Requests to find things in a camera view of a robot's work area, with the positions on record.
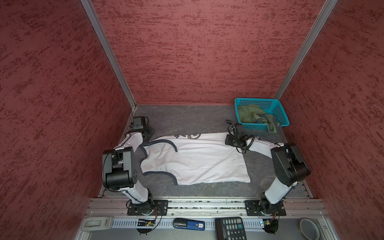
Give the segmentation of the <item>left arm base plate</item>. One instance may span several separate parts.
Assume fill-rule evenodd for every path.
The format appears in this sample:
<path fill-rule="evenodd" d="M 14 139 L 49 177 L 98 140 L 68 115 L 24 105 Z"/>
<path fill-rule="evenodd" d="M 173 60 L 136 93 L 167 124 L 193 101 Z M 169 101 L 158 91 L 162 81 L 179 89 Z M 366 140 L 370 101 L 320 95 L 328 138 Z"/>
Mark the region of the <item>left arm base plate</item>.
<path fill-rule="evenodd" d="M 128 205 L 128 216 L 166 216 L 168 211 L 168 200 L 153 200 L 152 203 Z"/>

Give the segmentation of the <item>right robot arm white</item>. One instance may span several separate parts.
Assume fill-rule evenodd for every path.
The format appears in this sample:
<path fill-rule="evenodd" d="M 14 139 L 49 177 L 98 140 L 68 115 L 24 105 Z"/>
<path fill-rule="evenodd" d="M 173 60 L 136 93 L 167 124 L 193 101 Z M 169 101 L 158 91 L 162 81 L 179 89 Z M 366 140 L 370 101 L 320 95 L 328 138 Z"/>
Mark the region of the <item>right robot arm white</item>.
<path fill-rule="evenodd" d="M 311 174 L 311 169 L 295 143 L 276 143 L 256 136 L 236 137 L 227 134 L 225 144 L 235 147 L 240 153 L 260 153 L 272 159 L 275 179 L 261 195 L 256 210 L 270 216 L 283 207 L 283 199 L 301 181 Z"/>

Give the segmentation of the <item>white tank top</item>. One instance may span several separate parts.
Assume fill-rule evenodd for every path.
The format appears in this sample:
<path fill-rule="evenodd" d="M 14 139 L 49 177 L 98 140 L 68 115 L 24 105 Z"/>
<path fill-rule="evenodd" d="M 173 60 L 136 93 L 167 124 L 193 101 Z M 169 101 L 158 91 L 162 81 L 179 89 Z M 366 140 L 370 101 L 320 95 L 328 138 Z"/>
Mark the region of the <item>white tank top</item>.
<path fill-rule="evenodd" d="M 178 185 L 250 183 L 247 166 L 236 148 L 225 144 L 227 133 L 164 136 L 145 147 L 144 174 L 167 173 Z"/>

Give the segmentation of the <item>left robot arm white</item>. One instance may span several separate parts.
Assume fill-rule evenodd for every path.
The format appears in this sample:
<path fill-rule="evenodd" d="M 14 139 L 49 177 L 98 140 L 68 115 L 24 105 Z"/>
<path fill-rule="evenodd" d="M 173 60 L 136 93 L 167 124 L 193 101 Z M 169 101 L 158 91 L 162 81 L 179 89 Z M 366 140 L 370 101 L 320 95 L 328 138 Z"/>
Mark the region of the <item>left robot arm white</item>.
<path fill-rule="evenodd" d="M 133 161 L 136 150 L 143 149 L 154 133 L 155 130 L 148 126 L 129 131 L 117 147 L 104 151 L 102 157 L 104 188 L 123 193 L 131 200 L 135 211 L 147 216 L 155 210 L 154 200 L 150 190 L 138 180 Z"/>

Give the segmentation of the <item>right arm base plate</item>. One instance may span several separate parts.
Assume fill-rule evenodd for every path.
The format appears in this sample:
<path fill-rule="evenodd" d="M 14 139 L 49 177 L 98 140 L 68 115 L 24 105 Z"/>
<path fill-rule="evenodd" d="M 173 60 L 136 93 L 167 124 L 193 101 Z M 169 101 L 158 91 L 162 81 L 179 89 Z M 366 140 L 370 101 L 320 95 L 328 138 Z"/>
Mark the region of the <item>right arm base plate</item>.
<path fill-rule="evenodd" d="M 245 201 L 247 216 L 285 217 L 287 215 L 283 201 L 270 204 L 267 200 Z"/>

